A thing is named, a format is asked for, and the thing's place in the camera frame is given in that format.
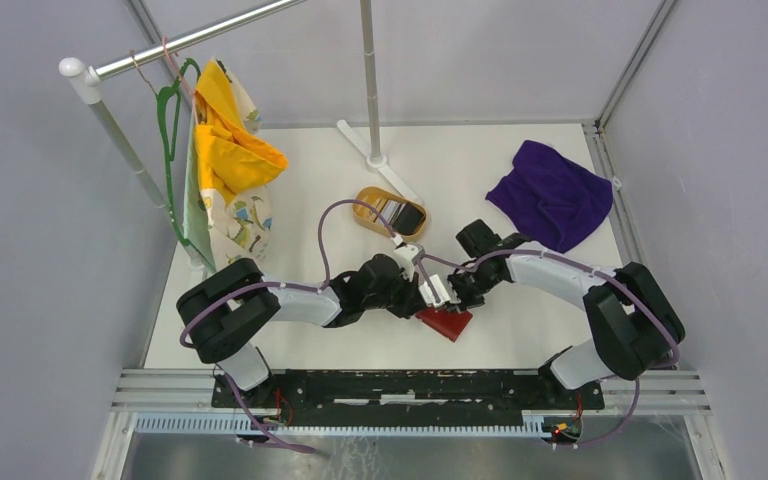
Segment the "silver credit card in tray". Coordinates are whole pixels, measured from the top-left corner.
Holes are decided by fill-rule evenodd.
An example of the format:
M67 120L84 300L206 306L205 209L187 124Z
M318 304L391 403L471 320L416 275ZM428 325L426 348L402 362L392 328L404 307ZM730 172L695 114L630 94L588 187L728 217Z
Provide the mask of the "silver credit card in tray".
M381 207L380 213L388 223L393 223L393 221L399 215L399 213L401 212L404 206L405 206L404 202L397 201L394 199L388 199L384 203L384 205Z

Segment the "purple cloth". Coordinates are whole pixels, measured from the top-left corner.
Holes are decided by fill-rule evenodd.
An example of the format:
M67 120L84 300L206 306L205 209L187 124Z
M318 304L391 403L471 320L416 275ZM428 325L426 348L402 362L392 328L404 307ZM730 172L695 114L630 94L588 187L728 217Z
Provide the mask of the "purple cloth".
M613 185L553 147L526 140L512 159L511 171L485 199L518 232L567 253L607 218L613 207Z

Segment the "black credit card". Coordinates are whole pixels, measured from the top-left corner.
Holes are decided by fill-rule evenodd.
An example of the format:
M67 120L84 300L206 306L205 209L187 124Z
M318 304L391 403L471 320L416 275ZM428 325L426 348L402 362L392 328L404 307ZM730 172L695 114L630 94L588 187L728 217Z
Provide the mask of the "black credit card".
M402 236L412 236L426 219L425 212L413 203L405 203L391 222L393 229Z

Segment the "yellow dinosaur print garment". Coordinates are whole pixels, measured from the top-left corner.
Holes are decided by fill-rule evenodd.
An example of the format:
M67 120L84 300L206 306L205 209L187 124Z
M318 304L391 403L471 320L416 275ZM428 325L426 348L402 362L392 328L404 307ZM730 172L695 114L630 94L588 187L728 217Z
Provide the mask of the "yellow dinosaur print garment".
M288 159L258 136L260 111L220 59L206 63L194 100L192 153L207 260L215 270L244 258L261 261L274 220L267 185L287 169Z

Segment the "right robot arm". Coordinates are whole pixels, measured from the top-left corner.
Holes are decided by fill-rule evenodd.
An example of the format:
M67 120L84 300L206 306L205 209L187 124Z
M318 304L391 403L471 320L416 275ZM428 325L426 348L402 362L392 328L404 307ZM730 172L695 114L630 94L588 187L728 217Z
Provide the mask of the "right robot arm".
M447 278L466 311L483 305L503 282L537 288L584 312L590 339L552 356L537 382L551 408L572 401L578 388L608 377L635 380L677 361L686 330L651 271L638 262L621 268L582 263L520 233L501 237L482 220L456 236L470 260Z

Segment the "oval wooden tray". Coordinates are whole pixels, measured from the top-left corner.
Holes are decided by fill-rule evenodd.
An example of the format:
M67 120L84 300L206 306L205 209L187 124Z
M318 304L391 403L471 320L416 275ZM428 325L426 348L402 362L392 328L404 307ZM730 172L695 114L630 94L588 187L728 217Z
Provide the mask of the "oval wooden tray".
M351 206L354 220L384 237L390 237L390 226L406 241L419 240L429 220L422 205L381 187L365 187L355 200Z

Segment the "green clothes hanger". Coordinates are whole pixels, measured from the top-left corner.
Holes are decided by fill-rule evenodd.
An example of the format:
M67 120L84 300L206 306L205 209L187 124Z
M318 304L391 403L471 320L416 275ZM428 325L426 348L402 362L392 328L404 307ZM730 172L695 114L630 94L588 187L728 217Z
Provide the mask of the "green clothes hanger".
M193 247L193 243L191 239L185 235L181 219L176 212L172 166L177 158L179 124L182 104L185 97L185 94L181 93L181 88L185 84L185 75L189 71L194 71L196 77L199 77L201 74L201 69L198 63L194 59L187 57L183 64L177 68L176 76L172 83L161 87L154 94L156 120L163 151L165 190L167 195L167 206L165 207L165 210L176 240L183 247Z

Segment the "red card holder wallet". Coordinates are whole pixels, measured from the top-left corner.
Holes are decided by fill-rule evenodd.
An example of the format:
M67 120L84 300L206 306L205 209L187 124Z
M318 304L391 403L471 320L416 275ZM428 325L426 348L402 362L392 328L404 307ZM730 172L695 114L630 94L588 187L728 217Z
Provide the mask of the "red card holder wallet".
M470 312L426 308L419 311L416 317L444 338L451 342L456 342L472 320L473 314Z

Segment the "metal clothes rack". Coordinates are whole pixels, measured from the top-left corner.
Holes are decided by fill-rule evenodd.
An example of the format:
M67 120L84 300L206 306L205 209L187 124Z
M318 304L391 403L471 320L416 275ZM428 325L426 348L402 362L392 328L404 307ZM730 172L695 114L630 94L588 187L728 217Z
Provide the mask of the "metal clothes rack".
M177 242L191 262L210 272L240 257L261 255L270 225L258 208L268 202L266 185L287 168L288 161L258 138L259 110L220 60L200 66L192 58L177 62L175 57L183 49L293 5L291 1L270 1L171 39L162 38L151 48L99 67L74 57L59 63L60 75L94 113L154 205L168 216ZM170 85L152 91L164 154L164 188L147 172L99 89L102 81L129 70L139 71L155 60L166 62L171 77ZM189 104L191 117L184 212L178 214L172 163L177 157L180 114L169 114L167 108L180 109L183 103Z

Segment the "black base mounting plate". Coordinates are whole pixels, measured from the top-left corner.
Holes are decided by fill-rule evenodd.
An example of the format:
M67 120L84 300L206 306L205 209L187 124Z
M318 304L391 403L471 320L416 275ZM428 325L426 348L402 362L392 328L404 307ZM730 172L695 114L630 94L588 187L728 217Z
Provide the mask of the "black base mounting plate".
M284 370L242 395L292 427L507 427L524 412L601 410L601 388L542 370Z

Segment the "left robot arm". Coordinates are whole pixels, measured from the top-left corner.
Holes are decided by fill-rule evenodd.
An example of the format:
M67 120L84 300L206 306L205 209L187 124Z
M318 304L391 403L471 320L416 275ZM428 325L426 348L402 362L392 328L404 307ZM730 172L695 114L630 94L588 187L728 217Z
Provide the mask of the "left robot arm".
M228 374L238 397L255 408L274 394L268 363L252 344L268 323L342 328L368 311L409 318L426 307L418 279L408 278L384 254L322 285L280 282L264 275L254 260L242 259L186 291L176 303L184 325L181 345Z

